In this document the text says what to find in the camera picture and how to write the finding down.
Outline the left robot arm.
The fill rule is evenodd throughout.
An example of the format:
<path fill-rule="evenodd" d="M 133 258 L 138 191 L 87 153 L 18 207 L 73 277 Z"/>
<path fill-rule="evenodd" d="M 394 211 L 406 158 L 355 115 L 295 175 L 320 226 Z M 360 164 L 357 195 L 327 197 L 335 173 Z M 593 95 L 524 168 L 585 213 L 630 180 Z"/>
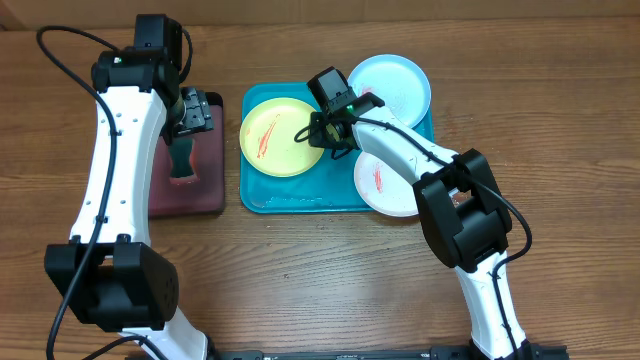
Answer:
<path fill-rule="evenodd" d="M 175 266 L 151 245 L 149 217 L 218 208 L 224 198 L 223 102 L 185 81 L 190 35 L 164 14 L 140 14 L 134 41 L 107 44 L 85 90 L 97 130 L 83 204 L 45 270 L 66 313 L 133 342 L 151 359 L 213 359 L 208 335 L 179 307 Z"/>

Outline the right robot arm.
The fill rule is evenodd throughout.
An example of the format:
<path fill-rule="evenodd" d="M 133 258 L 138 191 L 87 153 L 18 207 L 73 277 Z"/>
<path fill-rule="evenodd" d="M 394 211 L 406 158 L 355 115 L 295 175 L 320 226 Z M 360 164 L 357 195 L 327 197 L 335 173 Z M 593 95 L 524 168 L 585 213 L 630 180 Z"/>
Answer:
<path fill-rule="evenodd" d="M 443 148 L 396 119 L 372 93 L 356 95 L 329 67 L 307 84 L 320 109 L 297 141 L 340 157 L 358 149 L 381 160 L 411 187 L 426 242 L 455 270 L 471 318 L 478 359 L 525 359 L 529 342 L 519 325 L 506 276 L 507 235 L 522 215 L 500 193 L 477 150 Z"/>

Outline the light blue plate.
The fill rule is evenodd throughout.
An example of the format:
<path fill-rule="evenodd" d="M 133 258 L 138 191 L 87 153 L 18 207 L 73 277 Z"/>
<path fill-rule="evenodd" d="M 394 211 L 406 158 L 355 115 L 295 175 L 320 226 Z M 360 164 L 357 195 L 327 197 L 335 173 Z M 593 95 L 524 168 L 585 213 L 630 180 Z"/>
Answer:
<path fill-rule="evenodd" d="M 426 74 L 400 55 L 382 54 L 362 61 L 350 73 L 348 83 L 357 95 L 373 93 L 381 98 L 395 117 L 411 128 L 421 123 L 430 109 L 432 91 Z"/>

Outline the white plate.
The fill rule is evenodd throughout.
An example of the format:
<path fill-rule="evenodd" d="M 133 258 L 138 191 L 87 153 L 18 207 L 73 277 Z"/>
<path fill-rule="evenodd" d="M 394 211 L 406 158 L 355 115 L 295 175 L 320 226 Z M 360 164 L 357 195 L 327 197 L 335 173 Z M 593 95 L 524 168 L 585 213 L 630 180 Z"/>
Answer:
<path fill-rule="evenodd" d="M 418 214 L 411 185 L 369 153 L 362 152 L 356 160 L 354 184 L 362 200 L 376 212 L 399 218 Z"/>

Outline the green and orange sponge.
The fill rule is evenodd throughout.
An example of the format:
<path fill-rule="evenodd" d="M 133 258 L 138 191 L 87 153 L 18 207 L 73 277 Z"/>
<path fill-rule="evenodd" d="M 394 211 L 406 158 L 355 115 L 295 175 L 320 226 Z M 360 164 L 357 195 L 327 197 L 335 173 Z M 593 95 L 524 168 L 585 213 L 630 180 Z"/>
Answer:
<path fill-rule="evenodd" d="M 169 180 L 172 184 L 187 184 L 198 179 L 193 160 L 194 146 L 192 138 L 178 138 L 168 147 L 171 160 Z"/>

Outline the yellow-green plate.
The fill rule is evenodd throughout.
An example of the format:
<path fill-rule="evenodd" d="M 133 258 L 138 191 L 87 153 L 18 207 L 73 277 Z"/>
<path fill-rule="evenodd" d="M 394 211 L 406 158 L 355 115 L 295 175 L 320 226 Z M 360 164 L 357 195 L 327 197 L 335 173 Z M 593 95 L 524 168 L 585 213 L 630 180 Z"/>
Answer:
<path fill-rule="evenodd" d="M 312 168 L 322 148 L 295 142 L 295 135 L 309 124 L 315 109 L 289 97 L 261 102 L 245 116 L 239 142 L 245 159 L 258 171 L 274 177 L 292 177 Z"/>

